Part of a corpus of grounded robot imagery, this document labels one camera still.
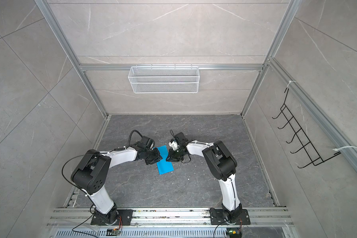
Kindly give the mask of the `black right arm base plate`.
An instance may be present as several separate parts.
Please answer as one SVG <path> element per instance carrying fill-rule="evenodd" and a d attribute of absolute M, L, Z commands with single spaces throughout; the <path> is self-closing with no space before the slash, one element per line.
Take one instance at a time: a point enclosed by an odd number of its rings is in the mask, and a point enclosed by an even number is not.
<path fill-rule="evenodd" d="M 227 209 L 209 209 L 210 220 L 212 225 L 250 225 L 250 216 L 246 209 L 237 208 L 230 212 Z"/>

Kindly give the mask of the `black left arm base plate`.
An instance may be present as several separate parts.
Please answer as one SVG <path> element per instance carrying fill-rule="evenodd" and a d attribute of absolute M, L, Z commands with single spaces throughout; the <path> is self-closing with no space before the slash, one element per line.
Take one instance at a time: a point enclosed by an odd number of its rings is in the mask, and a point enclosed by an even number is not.
<path fill-rule="evenodd" d="M 108 214 L 102 214 L 95 210 L 90 225 L 116 226 L 122 222 L 123 226 L 129 226 L 131 224 L 132 215 L 132 209 L 113 209 Z"/>

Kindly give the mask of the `blue square paper sheet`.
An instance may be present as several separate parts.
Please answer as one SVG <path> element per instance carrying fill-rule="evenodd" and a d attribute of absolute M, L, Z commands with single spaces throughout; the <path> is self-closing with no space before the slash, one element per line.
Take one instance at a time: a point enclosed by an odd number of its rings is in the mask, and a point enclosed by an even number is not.
<path fill-rule="evenodd" d="M 163 175 L 163 174 L 172 172 L 174 170 L 174 168 L 173 168 L 172 163 L 167 161 L 167 158 L 168 158 L 167 147 L 164 145 L 164 146 L 158 147 L 157 149 L 159 150 L 160 156 L 162 157 L 162 160 L 157 162 L 157 168 L 158 168 L 159 174 Z"/>

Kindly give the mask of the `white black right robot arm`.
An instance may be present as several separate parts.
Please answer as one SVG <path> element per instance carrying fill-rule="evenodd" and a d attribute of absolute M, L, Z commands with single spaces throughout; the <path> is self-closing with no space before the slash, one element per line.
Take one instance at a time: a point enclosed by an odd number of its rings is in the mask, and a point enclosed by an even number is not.
<path fill-rule="evenodd" d="M 168 162 L 186 163 L 187 157 L 191 161 L 191 156 L 203 157 L 215 179 L 218 180 L 222 192 L 222 207 L 224 211 L 231 214 L 242 208 L 237 195 L 235 173 L 237 161 L 227 149 L 225 144 L 218 140 L 214 143 L 190 141 L 180 132 L 171 133 L 173 139 L 169 142 Z"/>

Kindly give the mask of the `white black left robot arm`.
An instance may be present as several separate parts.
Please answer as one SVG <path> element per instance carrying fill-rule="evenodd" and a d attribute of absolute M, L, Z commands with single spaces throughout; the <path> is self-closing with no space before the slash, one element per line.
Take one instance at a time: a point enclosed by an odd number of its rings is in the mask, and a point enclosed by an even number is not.
<path fill-rule="evenodd" d="M 89 150 L 72 172 L 70 179 L 93 202 L 96 210 L 107 215 L 116 205 L 105 189 L 105 181 L 110 168 L 137 160 L 147 165 L 162 160 L 160 151 L 154 147 L 154 140 L 142 137 L 136 143 L 112 151 Z"/>

